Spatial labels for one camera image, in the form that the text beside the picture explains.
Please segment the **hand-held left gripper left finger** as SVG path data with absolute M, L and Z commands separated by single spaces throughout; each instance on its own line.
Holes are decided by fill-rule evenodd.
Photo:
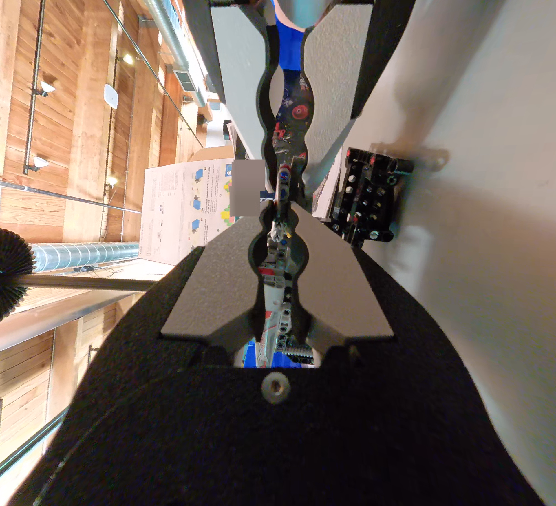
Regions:
M 245 216 L 203 249 L 161 335 L 219 346 L 233 354 L 265 326 L 264 283 L 259 271 L 267 254 L 274 203 Z

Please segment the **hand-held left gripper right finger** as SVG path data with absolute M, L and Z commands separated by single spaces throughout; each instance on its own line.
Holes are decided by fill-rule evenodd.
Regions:
M 310 315 L 306 342 L 319 354 L 359 341 L 394 336 L 352 247 L 298 204 L 296 235 L 308 250 L 297 280 L 301 307 Z

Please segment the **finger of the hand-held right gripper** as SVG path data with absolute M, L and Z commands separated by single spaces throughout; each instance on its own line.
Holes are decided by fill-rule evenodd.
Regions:
M 314 97 L 304 137 L 305 193 L 316 191 L 355 122 L 352 109 L 372 11 L 372 4 L 338 4 L 305 38 L 303 73 Z
M 224 102 L 252 159 L 276 169 L 269 85 L 277 67 L 277 29 L 264 5 L 211 8 Z

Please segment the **toy brick vehicle model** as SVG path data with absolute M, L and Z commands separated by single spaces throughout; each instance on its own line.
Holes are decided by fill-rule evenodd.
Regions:
M 413 170 L 413 161 L 348 148 L 330 218 L 317 219 L 352 248 L 392 241 L 401 189 Z

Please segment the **grey desk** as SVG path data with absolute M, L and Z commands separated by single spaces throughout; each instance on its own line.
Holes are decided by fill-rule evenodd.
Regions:
M 555 0 L 416 0 L 345 146 L 415 161 L 397 237 L 364 250 L 555 505 Z

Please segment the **blue bin with printed tag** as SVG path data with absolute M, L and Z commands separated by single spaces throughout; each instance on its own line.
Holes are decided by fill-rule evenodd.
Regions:
M 301 71 L 305 29 L 288 19 L 283 2 L 270 0 L 279 37 L 279 68 Z M 265 327 L 260 341 L 253 339 L 246 346 L 245 368 L 300 368 L 314 364 L 312 349 L 299 342 L 293 329 L 293 278 L 300 268 L 300 252 L 294 240 L 294 219 L 288 212 L 288 200 L 304 199 L 301 175 L 307 161 L 294 157 L 290 165 L 276 167 L 272 174 L 276 212 L 268 234 L 268 254 L 259 267 L 265 284 Z

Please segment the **dark toy box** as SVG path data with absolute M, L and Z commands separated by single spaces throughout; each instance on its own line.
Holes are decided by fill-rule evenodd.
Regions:
M 265 158 L 277 167 L 290 165 L 294 157 L 308 158 L 305 136 L 314 116 L 314 95 L 299 70 L 282 70 L 283 92 L 280 106 L 268 131 Z

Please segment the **white printed cardboard box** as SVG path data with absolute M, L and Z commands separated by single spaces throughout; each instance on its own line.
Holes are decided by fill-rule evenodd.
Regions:
M 256 205 L 253 216 L 241 216 L 239 207 L 231 205 L 239 197 L 238 174 L 244 173 Z M 263 160 L 217 158 L 147 169 L 138 257 L 175 266 L 226 230 L 231 230 L 233 241 L 246 231 L 249 249 L 263 231 L 260 191 L 265 179 Z

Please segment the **open instruction booklet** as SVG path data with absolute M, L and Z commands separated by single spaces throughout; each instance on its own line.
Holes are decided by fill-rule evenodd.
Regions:
M 319 184 L 312 198 L 312 215 L 316 218 L 330 218 L 330 210 L 333 205 L 339 176 L 343 163 L 343 151 L 339 150 L 330 170 Z

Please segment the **black ceiling pipe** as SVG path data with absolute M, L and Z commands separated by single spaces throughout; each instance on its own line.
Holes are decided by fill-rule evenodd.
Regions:
M 30 159 L 31 159 L 34 118 L 36 112 L 36 99 L 37 96 L 42 95 L 44 93 L 43 90 L 39 90 L 38 82 L 39 82 L 39 65 L 40 65 L 40 57 L 41 57 L 41 49 L 42 49 L 43 26 L 44 26 L 44 19 L 45 19 L 45 2 L 46 0 L 39 1 L 37 34 L 36 34 L 36 43 L 35 43 L 34 58 L 33 58 L 31 98 L 30 98 L 30 106 L 29 106 L 27 134 L 25 140 L 25 150 L 24 150 L 24 164 L 23 164 L 24 175 L 27 175 L 30 170 L 37 171 L 37 167 L 31 165 Z

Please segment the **silver air duct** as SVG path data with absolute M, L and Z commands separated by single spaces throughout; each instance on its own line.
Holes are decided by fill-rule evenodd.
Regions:
M 95 266 L 138 258 L 139 242 L 31 244 L 34 273 Z
M 143 0 L 143 2 L 174 58 L 173 70 L 183 90 L 192 93 L 192 99 L 198 107 L 205 107 L 207 90 L 203 71 L 187 30 L 180 23 L 179 15 L 171 0 Z

